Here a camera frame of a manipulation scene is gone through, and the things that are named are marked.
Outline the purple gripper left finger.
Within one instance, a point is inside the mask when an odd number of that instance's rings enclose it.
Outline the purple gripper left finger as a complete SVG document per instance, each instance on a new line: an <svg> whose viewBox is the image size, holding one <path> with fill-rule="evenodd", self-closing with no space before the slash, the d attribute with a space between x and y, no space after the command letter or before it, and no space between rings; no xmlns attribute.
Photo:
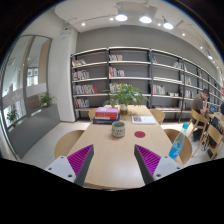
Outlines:
<svg viewBox="0 0 224 224"><path fill-rule="evenodd" d="M59 156L48 167L46 171L59 176L78 186L84 184L92 157L94 146L86 146L70 156Z"/></svg>

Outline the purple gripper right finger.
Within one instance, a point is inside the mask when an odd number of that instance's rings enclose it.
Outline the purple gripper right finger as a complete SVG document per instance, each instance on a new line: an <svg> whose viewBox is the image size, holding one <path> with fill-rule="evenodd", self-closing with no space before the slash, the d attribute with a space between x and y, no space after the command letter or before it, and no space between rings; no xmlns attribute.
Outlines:
<svg viewBox="0 0 224 224"><path fill-rule="evenodd" d="M145 184L150 184L182 169L182 167L169 156L159 156L139 145L135 145L134 155Z"/></svg>

